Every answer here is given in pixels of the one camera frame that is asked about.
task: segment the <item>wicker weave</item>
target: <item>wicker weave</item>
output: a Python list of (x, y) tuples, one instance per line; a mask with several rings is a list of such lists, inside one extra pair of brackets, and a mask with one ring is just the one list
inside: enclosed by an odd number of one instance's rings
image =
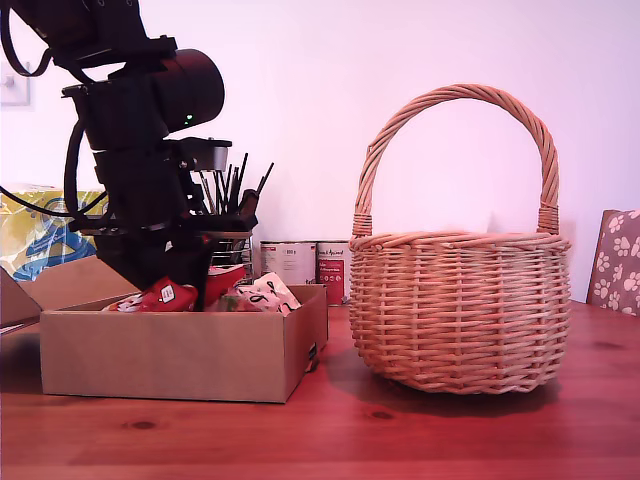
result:
[[(504, 108), (542, 157), (537, 233), (372, 235), (371, 193), (387, 145), (425, 108), (457, 98)], [(414, 99), (369, 146), (350, 242), (351, 329), (375, 372), (429, 392), (529, 392), (556, 375), (569, 321), (569, 243), (558, 235), (557, 152), (506, 92), (453, 85)]]

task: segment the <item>black cable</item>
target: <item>black cable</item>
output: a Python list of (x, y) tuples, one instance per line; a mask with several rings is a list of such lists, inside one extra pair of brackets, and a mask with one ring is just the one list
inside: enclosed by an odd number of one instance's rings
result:
[(11, 32), (9, 30), (9, 12), (11, 12), (11, 7), (9, 7), (6, 3), (6, 0), (1, 0), (0, 3), (0, 40), (2, 41), (2, 47), (4, 49), (4, 53), (7, 56), (7, 60), (9, 61), (9, 65), (13, 68), (18, 74), (23, 77), (39, 77), (42, 75), (47, 67), (49, 66), (49, 62), (53, 56), (50, 48), (47, 48), (42, 54), (42, 59), (40, 60), (40, 64), (38, 68), (35, 69), (34, 72), (29, 72), (26, 68), (22, 66), (20, 63), (20, 59), (16, 54), (15, 48), (13, 47), (13, 42), (11, 41)]
[[(33, 203), (29, 203), (26, 200), (23, 200), (20, 197), (15, 196), (13, 193), (11, 193), (9, 190), (4, 188), (2, 185), (0, 185), (0, 192), (2, 192), (3, 195), (6, 195), (14, 202), (19, 203), (23, 207), (30, 208), (31, 210), (34, 210), (38, 213), (42, 213), (44, 215), (50, 215), (52, 217), (65, 217), (65, 218), (72, 217), (70, 213), (55, 212), (53, 210), (47, 210), (46, 208), (39, 207), (38, 205), (34, 205)], [(98, 203), (100, 203), (100, 201), (106, 196), (107, 196), (107, 192), (102, 192), (100, 195), (98, 195), (98, 197), (95, 200), (89, 203), (86, 207), (83, 207), (81, 210), (78, 210), (78, 213), (87, 213), (89, 210), (95, 207)]]
[(80, 142), (82, 142), (83, 135), (84, 122), (78, 119), (69, 138), (67, 160), (64, 165), (64, 204), (67, 207), (67, 212), (76, 220), (82, 217), (82, 214), (78, 211), (76, 172), (78, 171), (78, 155), (80, 154)]
[(9, 61), (9, 65), (11, 65), (11, 68), (13, 68), (16, 73), (23, 77), (39, 77), (46, 71), (49, 66), (49, 62), (55, 56), (56, 64), (67, 70), (76, 80), (81, 83), (95, 83), (93, 79), (89, 78), (89, 76), (82, 71), (82, 68), (80, 68), (75, 61), (68, 58), (63, 52), (54, 52), (51, 47), (44, 51), (42, 59), (40, 59), (40, 64), (34, 72), (30, 72), (24, 68), (16, 54), (16, 50), (13, 46), (13, 40), (11, 39), (9, 24), (11, 7), (7, 6), (6, 0), (0, 0), (0, 2), (0, 41), (2, 41), (2, 47), (7, 60)]

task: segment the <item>table surface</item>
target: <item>table surface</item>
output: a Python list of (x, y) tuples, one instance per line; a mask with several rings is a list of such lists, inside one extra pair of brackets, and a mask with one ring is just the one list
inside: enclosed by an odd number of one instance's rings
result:
[(373, 375), (348, 312), (286, 405), (42, 395), (37, 327), (4, 336), (2, 479), (638, 479), (640, 319), (573, 305), (559, 378), (425, 394)]

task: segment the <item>open box flap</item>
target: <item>open box flap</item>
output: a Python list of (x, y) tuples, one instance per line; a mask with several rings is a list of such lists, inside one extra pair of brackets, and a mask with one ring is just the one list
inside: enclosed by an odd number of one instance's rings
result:
[(11, 275), (0, 268), (0, 327), (35, 323), (41, 310)]
[(4, 269), (1, 274), (0, 325), (3, 327), (26, 323), (38, 317), (42, 310), (57, 310), (138, 291), (95, 256), (47, 268), (33, 282), (16, 283)]

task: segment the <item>cardboard box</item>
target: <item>cardboard box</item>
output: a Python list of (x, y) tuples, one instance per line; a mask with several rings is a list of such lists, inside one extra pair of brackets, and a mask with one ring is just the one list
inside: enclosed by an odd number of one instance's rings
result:
[(279, 313), (101, 312), (121, 297), (45, 311), (45, 393), (284, 403), (328, 339), (324, 285), (291, 286)]
[(40, 312), (135, 293), (137, 289), (95, 256), (45, 269), (18, 282), (0, 268), (0, 327), (31, 325)]

